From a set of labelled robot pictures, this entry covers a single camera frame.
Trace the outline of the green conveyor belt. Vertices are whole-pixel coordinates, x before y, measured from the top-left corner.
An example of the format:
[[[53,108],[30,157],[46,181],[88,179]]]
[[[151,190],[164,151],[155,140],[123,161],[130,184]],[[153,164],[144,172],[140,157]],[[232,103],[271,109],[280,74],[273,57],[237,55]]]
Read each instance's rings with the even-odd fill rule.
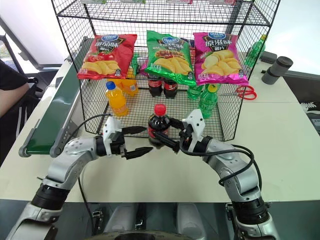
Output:
[[[71,133],[78,126],[72,115],[80,94],[80,82],[76,66],[67,60],[68,66],[60,68],[55,81],[59,83],[43,116],[30,130],[20,147],[20,157],[31,155],[60,155]]]

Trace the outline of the grey box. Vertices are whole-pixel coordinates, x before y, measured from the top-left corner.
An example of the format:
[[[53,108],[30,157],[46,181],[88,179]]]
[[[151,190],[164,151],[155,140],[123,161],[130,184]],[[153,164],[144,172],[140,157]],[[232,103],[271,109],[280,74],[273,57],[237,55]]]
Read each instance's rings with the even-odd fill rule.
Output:
[[[275,53],[263,51],[259,57],[261,62],[273,64],[277,60],[278,56]]]

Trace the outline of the magenta potato chips bag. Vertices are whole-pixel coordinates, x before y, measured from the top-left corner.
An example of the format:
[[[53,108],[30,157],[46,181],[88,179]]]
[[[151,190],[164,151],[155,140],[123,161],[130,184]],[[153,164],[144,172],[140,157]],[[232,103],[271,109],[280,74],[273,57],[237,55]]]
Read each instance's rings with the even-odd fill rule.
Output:
[[[198,86],[232,84],[248,86],[237,50],[238,36],[220,32],[195,32],[194,75]]]

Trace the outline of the grey rounded robot body shell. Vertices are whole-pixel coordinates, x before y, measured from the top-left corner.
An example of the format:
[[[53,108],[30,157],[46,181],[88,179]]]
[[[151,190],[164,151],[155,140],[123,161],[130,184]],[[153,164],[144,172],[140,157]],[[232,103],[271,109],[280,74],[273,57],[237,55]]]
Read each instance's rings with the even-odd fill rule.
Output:
[[[194,203],[176,206],[176,231],[141,228],[145,220],[136,224],[138,205],[122,203],[115,208],[103,232],[86,240],[208,240],[201,215]]]

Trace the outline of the orange soda bottle blue cap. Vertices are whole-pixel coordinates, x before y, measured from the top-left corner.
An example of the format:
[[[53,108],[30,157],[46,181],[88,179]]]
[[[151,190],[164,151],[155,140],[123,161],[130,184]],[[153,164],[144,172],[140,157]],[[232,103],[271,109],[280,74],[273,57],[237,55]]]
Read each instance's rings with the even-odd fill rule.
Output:
[[[122,90],[117,87],[113,81],[107,81],[105,83],[105,87],[105,96],[113,114],[118,117],[126,116],[129,112],[129,109]]]

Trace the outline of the cola bottle with red cap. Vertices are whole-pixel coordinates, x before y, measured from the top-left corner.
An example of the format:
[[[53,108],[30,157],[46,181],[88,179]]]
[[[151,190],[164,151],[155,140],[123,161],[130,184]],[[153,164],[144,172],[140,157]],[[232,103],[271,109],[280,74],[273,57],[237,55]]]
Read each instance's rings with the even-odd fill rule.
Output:
[[[165,135],[169,135],[170,119],[166,115],[167,107],[164,104],[155,104],[154,113],[150,116],[148,120],[148,140],[151,145],[160,149],[164,146],[154,135],[154,132],[160,132]]]

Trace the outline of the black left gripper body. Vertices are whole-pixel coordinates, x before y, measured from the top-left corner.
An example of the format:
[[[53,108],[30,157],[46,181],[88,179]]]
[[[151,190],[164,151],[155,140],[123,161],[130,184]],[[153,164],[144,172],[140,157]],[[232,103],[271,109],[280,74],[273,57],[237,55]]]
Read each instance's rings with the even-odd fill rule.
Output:
[[[126,145],[125,137],[122,132],[114,133],[110,143],[111,153],[125,157]]]

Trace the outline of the green soda bottle yellow label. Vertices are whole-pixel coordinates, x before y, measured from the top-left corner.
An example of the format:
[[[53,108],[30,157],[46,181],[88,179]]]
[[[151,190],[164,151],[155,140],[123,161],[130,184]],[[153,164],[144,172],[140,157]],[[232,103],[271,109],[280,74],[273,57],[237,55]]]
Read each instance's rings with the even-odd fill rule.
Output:
[[[198,108],[205,119],[209,119],[218,102],[217,92],[221,84],[206,84],[203,93],[200,95]]]

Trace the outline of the dark grey cylinder flask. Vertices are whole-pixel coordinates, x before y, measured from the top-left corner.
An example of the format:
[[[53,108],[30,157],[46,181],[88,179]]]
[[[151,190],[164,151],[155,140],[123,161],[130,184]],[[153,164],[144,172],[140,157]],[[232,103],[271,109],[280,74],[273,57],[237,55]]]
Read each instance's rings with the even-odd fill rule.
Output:
[[[273,85],[293,65],[293,61],[286,56],[279,56],[263,74],[261,80],[267,85]]]

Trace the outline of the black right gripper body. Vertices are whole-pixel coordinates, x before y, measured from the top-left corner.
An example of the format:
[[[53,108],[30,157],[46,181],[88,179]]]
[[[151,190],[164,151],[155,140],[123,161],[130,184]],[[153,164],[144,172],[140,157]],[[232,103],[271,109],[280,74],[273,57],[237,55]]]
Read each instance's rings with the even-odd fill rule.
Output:
[[[179,124],[179,147],[182,152],[188,152],[193,140],[192,133],[194,132],[191,124]]]

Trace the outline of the person black clothing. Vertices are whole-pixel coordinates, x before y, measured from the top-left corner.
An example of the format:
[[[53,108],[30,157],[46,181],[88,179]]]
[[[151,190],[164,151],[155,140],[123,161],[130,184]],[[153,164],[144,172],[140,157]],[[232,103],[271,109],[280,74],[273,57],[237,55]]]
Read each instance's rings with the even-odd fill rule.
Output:
[[[19,72],[16,72],[0,60],[0,90],[13,90],[28,83],[29,90],[27,93],[29,93],[32,86],[29,80],[29,78],[20,74]],[[21,129],[23,128],[26,119],[29,117],[28,115],[25,115],[25,113],[29,113],[30,111],[24,110],[24,107],[19,105],[18,102],[0,118],[1,154],[4,154],[10,150]]]

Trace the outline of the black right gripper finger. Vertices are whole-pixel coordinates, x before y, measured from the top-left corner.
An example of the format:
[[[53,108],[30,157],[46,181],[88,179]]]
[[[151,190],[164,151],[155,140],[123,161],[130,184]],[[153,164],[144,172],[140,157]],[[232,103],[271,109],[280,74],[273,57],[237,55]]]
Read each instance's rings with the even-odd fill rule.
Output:
[[[170,123],[171,127],[175,128],[175,129],[179,129],[180,131],[183,131],[183,132],[185,131],[185,125],[181,120],[170,117],[169,123]]]
[[[171,148],[176,154],[180,151],[180,142],[169,138],[166,134],[160,131],[154,131],[153,135],[165,146]]]

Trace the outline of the red handled scissors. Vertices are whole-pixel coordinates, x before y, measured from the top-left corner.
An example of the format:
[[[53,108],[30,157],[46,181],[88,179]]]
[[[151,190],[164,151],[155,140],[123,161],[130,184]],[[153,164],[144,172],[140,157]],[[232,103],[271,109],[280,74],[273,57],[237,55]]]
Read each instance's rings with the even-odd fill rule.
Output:
[[[257,98],[257,93],[252,86],[238,86],[235,90],[236,95],[244,100],[253,101]]]

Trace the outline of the red potato chips bag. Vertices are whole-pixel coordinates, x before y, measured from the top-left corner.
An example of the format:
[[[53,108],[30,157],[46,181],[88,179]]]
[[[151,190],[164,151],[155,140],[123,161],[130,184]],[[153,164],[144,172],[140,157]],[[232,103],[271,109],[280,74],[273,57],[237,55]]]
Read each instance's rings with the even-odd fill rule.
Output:
[[[78,79],[125,79],[137,37],[136,34],[96,35],[78,70]]]

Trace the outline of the green potato chips bag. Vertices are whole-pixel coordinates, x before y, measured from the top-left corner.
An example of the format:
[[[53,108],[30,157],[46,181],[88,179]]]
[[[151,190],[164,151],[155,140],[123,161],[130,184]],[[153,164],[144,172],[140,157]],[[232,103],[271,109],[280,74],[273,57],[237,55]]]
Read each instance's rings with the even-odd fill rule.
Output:
[[[145,71],[147,73],[181,85],[196,85],[190,45],[187,41],[170,34],[148,30],[146,43],[148,61]]]

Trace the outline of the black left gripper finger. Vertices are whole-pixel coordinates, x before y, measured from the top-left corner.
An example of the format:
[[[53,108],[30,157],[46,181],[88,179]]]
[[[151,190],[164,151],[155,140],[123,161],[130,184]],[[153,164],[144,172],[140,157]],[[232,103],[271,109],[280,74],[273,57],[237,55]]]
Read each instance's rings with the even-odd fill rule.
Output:
[[[122,128],[122,135],[135,135],[146,131],[147,128],[144,126],[128,126]]]
[[[153,149],[154,149],[153,147],[139,147],[133,151],[128,151],[125,148],[123,157],[126,158],[127,160],[139,158],[139,157],[149,153]]]

